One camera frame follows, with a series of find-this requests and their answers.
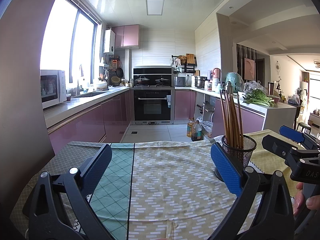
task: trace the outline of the black mesh holder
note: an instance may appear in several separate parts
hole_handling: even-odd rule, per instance
[[[229,146],[227,144],[227,139],[225,135],[222,137],[221,142],[222,142],[222,147],[224,151],[228,155],[235,156],[242,163],[244,167],[248,166],[252,152],[257,147],[256,141],[247,135],[243,136],[243,149],[237,149]],[[219,180],[223,181],[222,176],[220,175],[218,169],[216,169],[214,173],[216,174]]]

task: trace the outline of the wooden cutting board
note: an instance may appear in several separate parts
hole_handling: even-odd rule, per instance
[[[195,64],[195,55],[194,54],[186,54],[187,56],[187,63]]]

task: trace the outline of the silver screw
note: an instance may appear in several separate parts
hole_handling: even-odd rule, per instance
[[[78,172],[78,168],[77,168],[77,167],[73,167],[73,168],[71,168],[71,169],[69,170],[69,172],[70,172],[71,174],[76,174],[76,173]]]
[[[278,177],[282,177],[282,172],[281,171],[276,171],[276,175],[278,176]]]
[[[244,169],[247,173],[253,173],[253,168],[251,166],[246,166]]]
[[[41,178],[45,178],[46,176],[48,176],[48,173],[46,171],[42,172],[40,174]]]

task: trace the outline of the plastic bottle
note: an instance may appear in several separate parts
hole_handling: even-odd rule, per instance
[[[201,140],[201,131],[202,131],[202,126],[201,124],[199,124],[199,120],[196,120],[196,123],[192,127],[191,140],[193,142]]]
[[[189,119],[190,121],[188,122],[187,124],[187,136],[188,137],[191,137],[191,134],[192,134],[192,127],[193,125],[195,124],[195,119],[194,118],[191,118]]]

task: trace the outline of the tiled floor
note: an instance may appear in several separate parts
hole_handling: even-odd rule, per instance
[[[175,141],[191,142],[186,136],[186,124],[130,125],[123,143]]]

